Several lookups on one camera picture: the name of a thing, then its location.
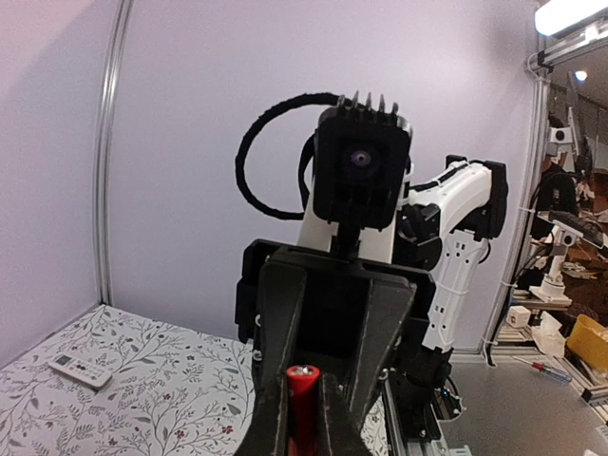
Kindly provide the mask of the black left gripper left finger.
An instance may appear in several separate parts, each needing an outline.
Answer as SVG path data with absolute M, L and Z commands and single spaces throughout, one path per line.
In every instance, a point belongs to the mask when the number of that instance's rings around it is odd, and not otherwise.
M 261 366 L 250 425 L 237 455 L 285 455 L 289 393 L 286 369 L 295 352 L 307 273 L 269 261 L 261 269 Z

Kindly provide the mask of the red battery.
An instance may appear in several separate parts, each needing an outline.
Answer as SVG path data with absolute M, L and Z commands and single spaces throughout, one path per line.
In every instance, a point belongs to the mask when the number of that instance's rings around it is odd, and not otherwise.
M 316 395 L 320 370 L 295 365 L 286 370 L 289 393 L 289 455 L 316 454 Z

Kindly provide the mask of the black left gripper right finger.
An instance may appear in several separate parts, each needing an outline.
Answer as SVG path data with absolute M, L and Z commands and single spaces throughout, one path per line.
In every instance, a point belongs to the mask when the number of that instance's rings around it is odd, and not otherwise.
M 370 283 L 346 378 L 340 381 L 331 373 L 323 373 L 319 380 L 319 455 L 370 453 L 360 438 L 360 430 L 415 293 L 416 287 L 402 277 L 395 281 L 375 279 Z

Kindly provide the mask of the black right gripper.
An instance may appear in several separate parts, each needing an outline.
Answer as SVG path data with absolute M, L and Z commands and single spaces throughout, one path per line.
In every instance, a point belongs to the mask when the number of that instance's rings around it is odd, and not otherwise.
M 254 342 L 252 375 L 263 391 L 287 367 L 310 364 L 366 399 L 430 289 L 422 270 L 257 239 L 237 283 L 238 337 Z

